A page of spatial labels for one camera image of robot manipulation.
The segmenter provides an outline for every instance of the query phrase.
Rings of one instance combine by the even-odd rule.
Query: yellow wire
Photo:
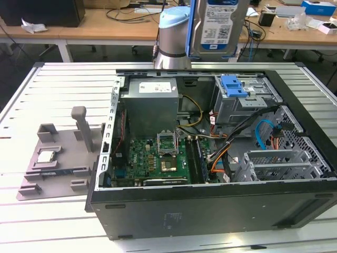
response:
[[[177,127],[179,127],[179,128],[181,128],[181,127],[192,127],[192,126],[194,126],[194,125],[199,124],[200,121],[202,120],[202,113],[203,113],[203,111],[201,110],[201,107],[200,107],[200,106],[198,105],[198,103],[195,102],[190,96],[183,95],[183,97],[186,97],[186,98],[190,99],[190,100],[191,100],[191,101],[198,107],[198,109],[199,109],[199,111],[200,111],[200,117],[199,117],[199,119],[198,119],[196,122],[194,122],[194,123],[187,124],[187,125],[177,125]]]

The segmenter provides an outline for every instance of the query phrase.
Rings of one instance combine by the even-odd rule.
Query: white table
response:
[[[266,246],[267,249],[261,250],[263,253],[337,251],[337,206],[301,229],[112,242],[95,213],[84,211],[86,196],[17,201],[17,188],[38,140],[38,126],[54,123],[58,130],[74,129],[71,109],[84,105],[90,126],[98,127],[105,119],[110,101],[112,74],[116,68],[131,69],[135,65],[144,69],[152,66],[150,63],[46,63],[30,71],[0,114],[0,252],[239,252],[250,251],[250,245]],[[337,144],[336,100],[306,68],[292,63],[193,66],[277,70],[314,117],[330,115],[317,121],[330,123],[330,128],[324,124],[322,128]]]

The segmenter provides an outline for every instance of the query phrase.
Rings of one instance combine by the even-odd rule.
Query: computer tower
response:
[[[275,71],[116,72],[91,196],[110,240],[301,228],[337,203],[337,147]],[[200,95],[205,80],[212,92]],[[160,108],[144,103],[174,93]],[[111,156],[118,104],[133,136],[122,166]],[[156,109],[176,128],[147,113]],[[133,135],[138,116],[157,138]]]
[[[83,0],[1,0],[0,16],[7,26],[24,21],[47,26],[78,27],[85,14]]]

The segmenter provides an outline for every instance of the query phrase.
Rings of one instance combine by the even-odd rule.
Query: chip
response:
[[[177,171],[177,158],[176,157],[162,157],[162,158],[160,158],[160,170],[162,172],[175,172],[175,171]]]

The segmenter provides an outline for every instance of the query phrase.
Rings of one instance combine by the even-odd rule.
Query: sticker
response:
[[[233,26],[231,15],[236,8],[236,5],[207,4],[201,44],[212,44],[210,49],[217,49],[218,45],[215,44],[228,44]]]
[[[225,182],[226,182],[226,183],[229,183],[229,182],[231,182],[231,179],[230,179],[230,177],[229,177],[229,176],[227,176],[227,174],[226,174],[226,173],[223,173],[223,180],[225,180]]]
[[[164,229],[177,229],[180,227],[183,219],[182,212],[164,214]]]
[[[230,163],[239,163],[239,158],[238,157],[233,157],[232,161]]]
[[[245,91],[254,91],[254,88],[251,88],[251,87],[244,87],[243,88]]]
[[[40,175],[42,175],[42,176],[55,176],[56,172],[46,172],[46,173],[41,173]]]
[[[214,116],[210,116],[210,121],[212,125],[215,125],[215,117]]]
[[[139,84],[139,93],[169,93],[171,91],[170,82],[141,82]]]

